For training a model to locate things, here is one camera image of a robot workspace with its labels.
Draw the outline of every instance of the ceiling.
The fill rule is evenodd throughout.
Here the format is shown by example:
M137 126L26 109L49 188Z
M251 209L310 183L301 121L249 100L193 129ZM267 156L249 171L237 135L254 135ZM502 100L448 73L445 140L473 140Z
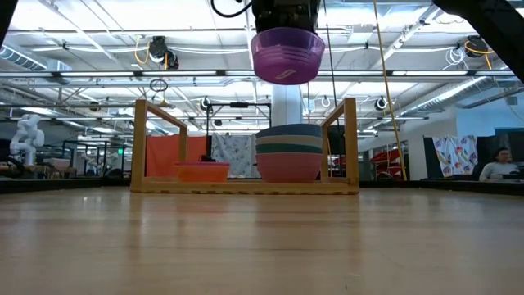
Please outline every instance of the ceiling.
M145 59L147 41L154 35L164 35L167 44L178 56L180 70L252 70L249 41L255 31L251 9L239 17L225 19L212 12L209 0L56 0L57 14L42 4L46 1L49 0L19 0L5 44L17 46L40 61L62 61L77 71L159 70L162 66L151 60L140 64L135 58L135 46L138 48L138 57ZM243 4L233 0L216 0L216 5L221 11L231 13L238 11ZM433 9L429 17L428 9ZM378 0L378 12L385 50L405 36L386 59L387 69L487 69L483 58L465 57L462 60L460 57L459 62L450 59L451 48L464 43L466 37L475 34L475 31L466 21L445 14L432 6L430 1ZM421 16L427 21L426 25L413 29ZM381 70L374 25L373 2L327 1L327 13L321 9L319 14L318 35L331 48L332 54L328 50L324 54L321 70ZM498 59L495 54L490 55L490 58L493 61ZM0 60L0 70L24 69ZM157 95L156 102L165 98L178 109L177 115L201 115L198 106L204 97L212 102L270 102L272 94L271 84L252 78L209 77L194 80L180 77L168 80L177 86ZM120 86L87 87L97 81ZM68 86L51 84L43 79L9 80L10 83L30 88L54 100L58 99L59 91L62 91L62 97L70 96L67 103L75 104L94 101L131 103L148 91L149 81L145 78L141 81L78 78L73 79L74 83ZM389 87L395 103L408 105L442 84L440 81L428 83L411 78L406 81L395 80ZM374 101L386 95L383 82L366 79L356 83L344 80L333 83L329 79L317 79L300 88L304 98L314 101L312 116L318 117L325 116L333 108L333 97L344 96L357 98L359 116L370 116L374 111ZM151 99L152 94L148 92L147 97ZM324 101L322 104L324 97L329 99L329 103ZM13 103L13 99L3 101ZM84 109L76 115L112 114L107 112L108 109L98 112ZM242 111L224 109L220 115L261 117L260 120L226 121L221 129L258 129L267 125L267 121L262 120L260 110L255 108ZM160 122L156 124L171 131L168 125ZM199 125L198 122L192 125L193 130L198 130L196 125Z

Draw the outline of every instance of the orange curtain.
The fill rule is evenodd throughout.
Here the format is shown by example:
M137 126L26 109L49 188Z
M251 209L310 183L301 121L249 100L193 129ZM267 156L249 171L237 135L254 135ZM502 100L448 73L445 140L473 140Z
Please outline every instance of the orange curtain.
M146 176L175 177L174 164L178 160L178 135L147 136L146 142ZM187 143L187 160L199 161L206 154L206 137L189 137Z

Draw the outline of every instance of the wooden frame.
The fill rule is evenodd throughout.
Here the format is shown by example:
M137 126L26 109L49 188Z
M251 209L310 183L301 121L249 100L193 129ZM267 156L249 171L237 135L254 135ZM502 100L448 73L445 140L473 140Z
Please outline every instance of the wooden frame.
M131 177L131 191L133 193L348 195L359 192L356 105L354 98L345 99L322 123L322 181L312 184L268 184L254 180L234 180L226 183L182 183L176 178L146 177L146 123L148 112L180 128L179 159L180 161L187 159L187 125L146 100L137 100L134 118L133 173ZM346 136L346 170L348 172L347 179L333 179L329 178L327 173L328 126L342 114L345 115L346 133L350 135Z

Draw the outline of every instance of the purple bowl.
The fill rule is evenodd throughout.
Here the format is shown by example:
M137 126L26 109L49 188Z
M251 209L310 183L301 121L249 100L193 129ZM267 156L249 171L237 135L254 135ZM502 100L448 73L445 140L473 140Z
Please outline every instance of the purple bowl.
M251 40L255 74L280 85L310 82L318 75L325 47L319 36L304 29L268 29Z

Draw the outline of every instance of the white shirt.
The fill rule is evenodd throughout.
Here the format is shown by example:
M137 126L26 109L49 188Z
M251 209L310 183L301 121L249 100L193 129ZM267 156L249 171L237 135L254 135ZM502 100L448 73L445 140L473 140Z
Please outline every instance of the white shirt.
M502 175L508 175L512 172L519 172L517 165L512 163L501 164L492 162L484 166L479 180L486 181L488 179L502 179Z

